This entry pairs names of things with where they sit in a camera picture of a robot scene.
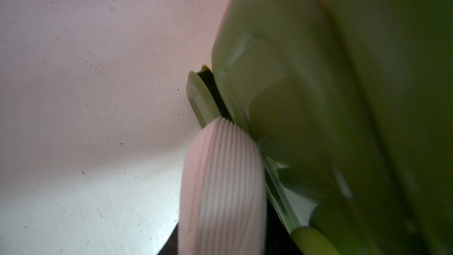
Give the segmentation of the green drawer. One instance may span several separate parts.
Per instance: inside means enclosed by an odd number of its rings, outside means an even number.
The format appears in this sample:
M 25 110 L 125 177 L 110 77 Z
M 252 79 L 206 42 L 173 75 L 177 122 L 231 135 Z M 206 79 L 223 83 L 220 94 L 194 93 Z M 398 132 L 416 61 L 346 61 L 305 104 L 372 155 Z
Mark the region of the green drawer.
M 186 92 L 256 143 L 263 255 L 453 252 L 453 0 L 230 0 Z

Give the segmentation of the white computer mouse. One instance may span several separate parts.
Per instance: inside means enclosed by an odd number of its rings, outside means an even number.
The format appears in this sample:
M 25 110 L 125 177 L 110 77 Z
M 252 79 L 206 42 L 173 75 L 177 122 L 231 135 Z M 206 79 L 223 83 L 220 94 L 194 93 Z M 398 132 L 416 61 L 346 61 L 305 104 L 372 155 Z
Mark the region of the white computer mouse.
M 256 143 L 219 117 L 189 146 L 179 203 L 180 255 L 262 255 L 267 200 Z

